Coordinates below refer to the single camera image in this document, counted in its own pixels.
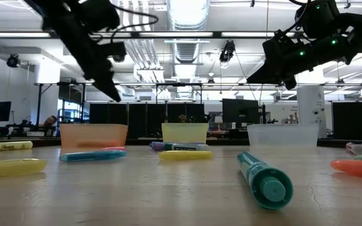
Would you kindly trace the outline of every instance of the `orange plastic bin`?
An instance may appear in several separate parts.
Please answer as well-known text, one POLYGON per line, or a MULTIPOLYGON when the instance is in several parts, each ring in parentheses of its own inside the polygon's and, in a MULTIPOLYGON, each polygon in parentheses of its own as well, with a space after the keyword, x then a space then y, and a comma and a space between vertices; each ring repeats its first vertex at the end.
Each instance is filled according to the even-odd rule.
POLYGON ((125 145, 128 126, 120 124, 61 124, 62 149, 95 149, 125 145))

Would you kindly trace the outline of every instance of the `pink highlighter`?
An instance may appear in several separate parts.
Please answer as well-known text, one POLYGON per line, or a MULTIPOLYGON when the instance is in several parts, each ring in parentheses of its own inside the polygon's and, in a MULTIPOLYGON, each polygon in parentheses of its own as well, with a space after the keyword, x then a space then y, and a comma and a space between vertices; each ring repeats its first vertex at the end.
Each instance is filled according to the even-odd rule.
POLYGON ((125 151, 125 147, 108 147, 101 149, 101 151, 125 151))

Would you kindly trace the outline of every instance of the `metal frame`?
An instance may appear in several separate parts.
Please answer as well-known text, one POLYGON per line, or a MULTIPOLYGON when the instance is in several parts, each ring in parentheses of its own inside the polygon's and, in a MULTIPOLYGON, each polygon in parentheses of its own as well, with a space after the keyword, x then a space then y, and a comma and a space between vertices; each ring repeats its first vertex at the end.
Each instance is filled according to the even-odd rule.
POLYGON ((80 123, 83 123, 83 116, 85 111, 85 96, 86 96, 86 85, 87 83, 69 83, 69 82, 58 82, 58 83, 35 83, 38 86, 38 102, 37 102, 37 119, 36 119, 36 127, 38 127, 40 123, 40 109, 41 109, 41 96, 51 87, 51 86, 75 86, 81 85, 82 86, 82 100, 80 103, 80 123))

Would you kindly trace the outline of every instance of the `plastic bin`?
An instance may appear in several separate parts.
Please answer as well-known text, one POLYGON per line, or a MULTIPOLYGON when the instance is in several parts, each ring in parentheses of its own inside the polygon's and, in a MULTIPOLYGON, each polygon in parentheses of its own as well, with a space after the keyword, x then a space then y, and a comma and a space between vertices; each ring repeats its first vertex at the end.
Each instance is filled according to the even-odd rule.
POLYGON ((250 125, 247 126, 252 148, 314 148, 319 126, 250 125))
POLYGON ((124 146, 128 126, 120 124, 61 124, 60 132, 62 148, 87 148, 98 151, 109 146, 124 146))
POLYGON ((162 123, 163 141, 206 143, 207 123, 162 123))

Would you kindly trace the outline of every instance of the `ceiling light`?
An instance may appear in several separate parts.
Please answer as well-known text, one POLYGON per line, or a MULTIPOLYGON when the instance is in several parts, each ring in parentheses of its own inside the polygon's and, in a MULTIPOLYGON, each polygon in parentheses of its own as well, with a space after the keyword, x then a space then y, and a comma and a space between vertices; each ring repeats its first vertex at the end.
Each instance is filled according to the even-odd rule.
POLYGON ((200 44, 200 43, 210 43, 209 40, 164 40, 166 44, 200 44))
POLYGON ((141 32, 140 36, 144 38, 148 37, 211 37, 213 32, 196 32, 196 31, 178 31, 178 32, 141 32))
MULTIPOLYGON (((288 37, 293 37, 294 32, 288 32, 288 37)), ((241 37, 241 38, 261 38, 261 37, 273 37, 275 34, 272 32, 222 32, 222 37, 241 37)))
POLYGON ((0 38, 49 38, 46 32, 0 32, 0 38))

